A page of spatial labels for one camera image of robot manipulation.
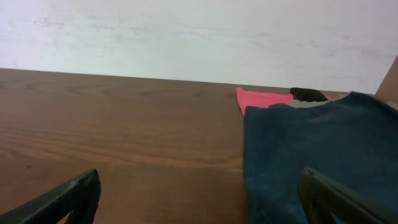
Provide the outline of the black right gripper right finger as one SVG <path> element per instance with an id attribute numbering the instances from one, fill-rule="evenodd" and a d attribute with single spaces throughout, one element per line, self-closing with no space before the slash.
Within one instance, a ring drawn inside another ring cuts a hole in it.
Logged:
<path id="1" fill-rule="evenodd" d="M 302 170 L 298 194 L 310 224 L 394 224 L 397 212 L 372 201 L 311 167 Z"/>

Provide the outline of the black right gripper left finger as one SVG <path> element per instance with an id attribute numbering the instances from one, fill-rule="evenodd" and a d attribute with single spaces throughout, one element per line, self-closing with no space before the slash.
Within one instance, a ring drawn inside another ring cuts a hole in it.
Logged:
<path id="1" fill-rule="evenodd" d="M 1 215 L 2 224 L 92 224 L 101 196 L 96 169 L 88 170 L 41 196 Z"/>

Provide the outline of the navy blue shorts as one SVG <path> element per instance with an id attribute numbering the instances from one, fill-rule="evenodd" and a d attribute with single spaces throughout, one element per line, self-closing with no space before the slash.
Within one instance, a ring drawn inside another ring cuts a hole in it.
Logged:
<path id="1" fill-rule="evenodd" d="M 297 190 L 305 167 L 396 210 L 397 110 L 356 92 L 310 108 L 247 107 L 249 223 L 305 223 Z"/>

